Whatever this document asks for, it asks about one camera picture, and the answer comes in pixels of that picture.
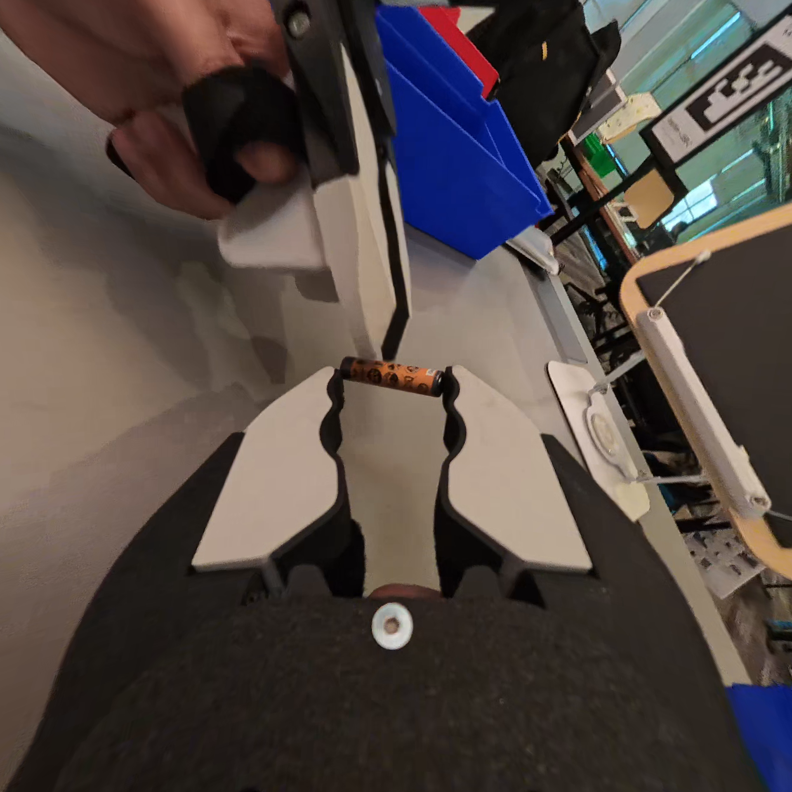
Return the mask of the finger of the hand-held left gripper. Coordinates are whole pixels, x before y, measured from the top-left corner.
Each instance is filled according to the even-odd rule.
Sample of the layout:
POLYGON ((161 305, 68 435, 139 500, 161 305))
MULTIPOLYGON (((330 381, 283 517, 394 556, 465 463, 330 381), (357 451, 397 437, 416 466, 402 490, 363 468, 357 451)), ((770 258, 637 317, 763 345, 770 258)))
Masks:
POLYGON ((397 302, 380 203, 379 164, 360 84, 345 48, 341 54, 359 171, 319 185, 313 203, 325 262, 354 352, 363 359, 383 360, 397 302))
POLYGON ((394 290, 394 309, 382 342, 382 355, 385 361, 394 361, 412 315, 412 292, 410 256, 392 144, 379 144, 379 199, 394 290))

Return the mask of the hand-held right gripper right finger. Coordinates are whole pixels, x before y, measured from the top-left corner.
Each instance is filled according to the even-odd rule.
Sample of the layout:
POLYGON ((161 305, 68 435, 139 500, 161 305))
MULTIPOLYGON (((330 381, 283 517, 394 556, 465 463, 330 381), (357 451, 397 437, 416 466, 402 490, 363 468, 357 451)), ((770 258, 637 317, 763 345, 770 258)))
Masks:
POLYGON ((589 552, 529 416, 458 364, 444 373, 443 408, 441 511, 523 568, 589 572, 589 552))

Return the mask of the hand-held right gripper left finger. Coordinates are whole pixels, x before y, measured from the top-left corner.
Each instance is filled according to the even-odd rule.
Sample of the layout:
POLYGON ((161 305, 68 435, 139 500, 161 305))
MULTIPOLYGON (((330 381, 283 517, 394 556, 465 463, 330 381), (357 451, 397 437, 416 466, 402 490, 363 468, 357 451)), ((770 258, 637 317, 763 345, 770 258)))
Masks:
POLYGON ((320 368, 249 424, 195 551, 196 571, 273 567, 314 530, 349 521, 341 371, 320 368))

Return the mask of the orange battery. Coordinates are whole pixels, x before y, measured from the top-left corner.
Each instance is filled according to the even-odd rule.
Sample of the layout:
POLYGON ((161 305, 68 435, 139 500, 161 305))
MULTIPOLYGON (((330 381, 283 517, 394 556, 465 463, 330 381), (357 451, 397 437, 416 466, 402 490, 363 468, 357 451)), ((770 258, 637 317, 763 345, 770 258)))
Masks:
POLYGON ((339 367, 344 379, 373 387, 439 398, 443 372, 395 362, 345 357, 339 367))

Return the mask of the blue storage bin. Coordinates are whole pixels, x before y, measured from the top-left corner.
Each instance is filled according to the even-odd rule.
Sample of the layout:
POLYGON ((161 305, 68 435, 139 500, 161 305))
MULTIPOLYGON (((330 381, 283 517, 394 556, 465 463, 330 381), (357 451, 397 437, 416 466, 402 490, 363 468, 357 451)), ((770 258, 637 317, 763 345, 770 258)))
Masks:
POLYGON ((770 791, 791 791, 791 687, 726 688, 740 736, 770 791))
POLYGON ((381 5, 376 25, 405 222, 480 260, 547 218, 546 193, 499 102, 427 16, 381 5))

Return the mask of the person's left hand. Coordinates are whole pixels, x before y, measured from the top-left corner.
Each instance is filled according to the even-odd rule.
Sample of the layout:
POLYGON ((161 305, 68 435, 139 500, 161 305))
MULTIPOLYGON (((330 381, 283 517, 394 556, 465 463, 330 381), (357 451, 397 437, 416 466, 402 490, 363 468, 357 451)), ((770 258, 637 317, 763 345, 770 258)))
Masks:
POLYGON ((113 126, 116 165, 152 199, 220 220, 193 141, 160 113, 229 67, 290 72, 280 26, 258 1, 2 1, 2 31, 91 113, 113 126))

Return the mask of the white folded sheet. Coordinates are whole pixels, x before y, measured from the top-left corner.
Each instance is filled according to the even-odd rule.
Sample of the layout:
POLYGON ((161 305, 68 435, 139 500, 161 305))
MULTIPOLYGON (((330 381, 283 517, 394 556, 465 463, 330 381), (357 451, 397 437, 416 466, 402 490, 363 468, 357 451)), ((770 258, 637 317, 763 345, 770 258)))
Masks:
POLYGON ((536 226, 527 227, 514 238, 507 240, 504 246, 526 257, 549 275, 558 276, 561 271, 549 235, 536 226))

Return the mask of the red storage bin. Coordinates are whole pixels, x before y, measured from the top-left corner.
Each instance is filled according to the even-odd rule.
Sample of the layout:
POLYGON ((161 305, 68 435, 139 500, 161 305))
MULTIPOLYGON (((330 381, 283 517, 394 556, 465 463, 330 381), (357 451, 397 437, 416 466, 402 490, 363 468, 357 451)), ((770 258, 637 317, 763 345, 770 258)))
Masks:
POLYGON ((500 77, 497 70, 462 31, 460 27, 462 9, 454 6, 425 5, 420 6, 418 10, 480 81, 482 97, 487 101, 492 100, 500 77))

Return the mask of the white mounting bar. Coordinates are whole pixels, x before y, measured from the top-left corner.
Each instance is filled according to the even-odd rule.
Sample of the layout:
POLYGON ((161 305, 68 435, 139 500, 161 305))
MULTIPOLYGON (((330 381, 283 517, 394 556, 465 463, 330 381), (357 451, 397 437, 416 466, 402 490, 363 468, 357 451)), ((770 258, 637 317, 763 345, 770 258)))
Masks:
POLYGON ((658 363, 672 396, 681 409, 680 424, 688 426, 688 438, 702 474, 719 486, 721 501, 744 520, 762 520, 771 499, 750 462, 747 450, 738 445, 696 372, 668 314, 658 306, 636 316, 644 350, 658 363))

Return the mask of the black bag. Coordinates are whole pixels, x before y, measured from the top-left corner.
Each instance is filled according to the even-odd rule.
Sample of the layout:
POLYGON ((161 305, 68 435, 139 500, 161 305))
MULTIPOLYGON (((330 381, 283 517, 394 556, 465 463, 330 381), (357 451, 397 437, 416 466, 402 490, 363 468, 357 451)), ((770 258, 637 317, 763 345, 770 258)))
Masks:
POLYGON ((579 1, 497 2, 467 36, 498 73, 495 98, 534 169, 557 155, 622 44, 619 22, 591 31, 579 1))

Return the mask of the printed paper sheets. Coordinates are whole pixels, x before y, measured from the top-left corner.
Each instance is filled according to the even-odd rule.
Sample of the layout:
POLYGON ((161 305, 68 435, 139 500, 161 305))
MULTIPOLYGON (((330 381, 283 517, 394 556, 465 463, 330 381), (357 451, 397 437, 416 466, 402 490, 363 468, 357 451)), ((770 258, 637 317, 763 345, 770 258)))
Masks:
POLYGON ((686 533, 684 543, 713 598, 727 599, 760 576, 764 563, 731 528, 686 533))

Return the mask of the small white display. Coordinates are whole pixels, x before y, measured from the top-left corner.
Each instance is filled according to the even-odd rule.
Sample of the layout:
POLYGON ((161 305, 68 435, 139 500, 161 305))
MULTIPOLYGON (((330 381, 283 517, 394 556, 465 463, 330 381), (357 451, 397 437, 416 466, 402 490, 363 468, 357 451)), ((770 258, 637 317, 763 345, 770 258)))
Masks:
POLYGON ((609 68, 589 92, 583 110, 568 133, 572 146, 579 146, 590 134, 627 103, 627 94, 609 68))

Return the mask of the tan wooden panel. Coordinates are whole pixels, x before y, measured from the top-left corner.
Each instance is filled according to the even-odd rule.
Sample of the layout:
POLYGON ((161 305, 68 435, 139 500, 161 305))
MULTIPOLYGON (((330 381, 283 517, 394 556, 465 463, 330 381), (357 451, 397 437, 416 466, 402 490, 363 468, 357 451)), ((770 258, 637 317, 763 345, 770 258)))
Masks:
POLYGON ((624 190, 623 200, 633 217, 632 223, 647 231, 672 209, 677 194, 666 174, 653 168, 624 190))

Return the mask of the framed marker sign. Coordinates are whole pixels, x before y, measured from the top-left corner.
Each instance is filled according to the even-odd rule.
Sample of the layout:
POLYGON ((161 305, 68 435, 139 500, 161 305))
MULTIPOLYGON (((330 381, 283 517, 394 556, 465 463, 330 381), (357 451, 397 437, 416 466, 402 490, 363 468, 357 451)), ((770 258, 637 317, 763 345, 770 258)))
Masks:
POLYGON ((791 5, 641 130, 651 157, 678 170, 784 92, 791 80, 791 5))

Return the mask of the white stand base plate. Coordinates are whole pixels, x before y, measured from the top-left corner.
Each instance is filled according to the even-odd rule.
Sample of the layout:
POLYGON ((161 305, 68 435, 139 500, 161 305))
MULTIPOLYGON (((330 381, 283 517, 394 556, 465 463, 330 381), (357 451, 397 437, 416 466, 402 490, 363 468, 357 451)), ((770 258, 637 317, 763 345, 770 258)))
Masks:
POLYGON ((550 361, 547 374, 589 474, 633 522, 649 510, 646 488, 594 377, 573 363, 550 361))

